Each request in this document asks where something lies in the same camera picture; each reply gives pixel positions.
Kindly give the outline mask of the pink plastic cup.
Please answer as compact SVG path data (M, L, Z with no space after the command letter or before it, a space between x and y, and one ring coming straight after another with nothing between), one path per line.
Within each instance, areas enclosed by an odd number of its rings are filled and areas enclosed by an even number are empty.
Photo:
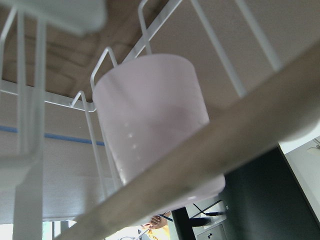
M119 64L97 81L92 99L124 185L210 121L194 65L174 54Z

